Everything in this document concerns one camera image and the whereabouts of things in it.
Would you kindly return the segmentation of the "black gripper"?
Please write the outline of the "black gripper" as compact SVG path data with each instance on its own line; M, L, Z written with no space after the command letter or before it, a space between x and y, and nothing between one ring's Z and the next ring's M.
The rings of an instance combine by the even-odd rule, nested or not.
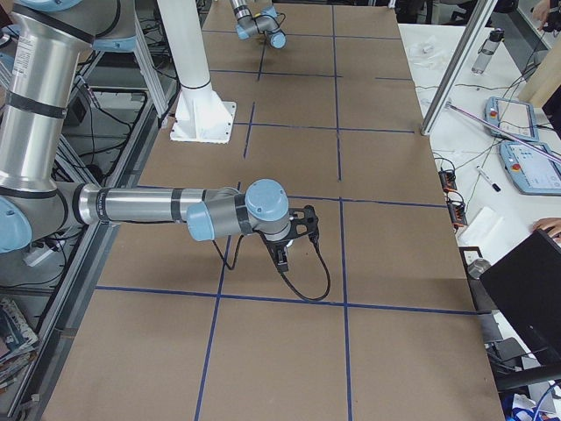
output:
M261 233L261 239L266 249L273 259L274 265L280 274L288 271L288 253L287 248L292 244L294 238L288 236L285 239L269 239L265 233Z

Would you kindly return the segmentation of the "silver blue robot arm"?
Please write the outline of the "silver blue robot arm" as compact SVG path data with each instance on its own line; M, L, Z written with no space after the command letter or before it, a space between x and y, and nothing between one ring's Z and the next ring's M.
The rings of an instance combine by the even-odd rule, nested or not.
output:
M281 29L279 14L273 5L265 7L260 13L252 14L246 1L232 0L230 4L237 20L235 29L239 39L263 35L275 49L282 49L286 45L286 34Z
M194 1L158 1L181 85L172 140L227 143L235 103L213 90ZM14 1L20 26L1 124L1 253L71 225L187 223L197 241L258 232L280 273L296 238L288 198L264 179L234 188L115 189L51 178L82 52L132 51L135 1Z

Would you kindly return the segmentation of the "person's hand at desk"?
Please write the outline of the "person's hand at desk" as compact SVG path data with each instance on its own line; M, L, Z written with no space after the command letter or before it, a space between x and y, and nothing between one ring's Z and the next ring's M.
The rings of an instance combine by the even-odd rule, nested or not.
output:
M559 242L561 233L561 218L541 218L533 224L532 230L542 230L546 232L550 238Z

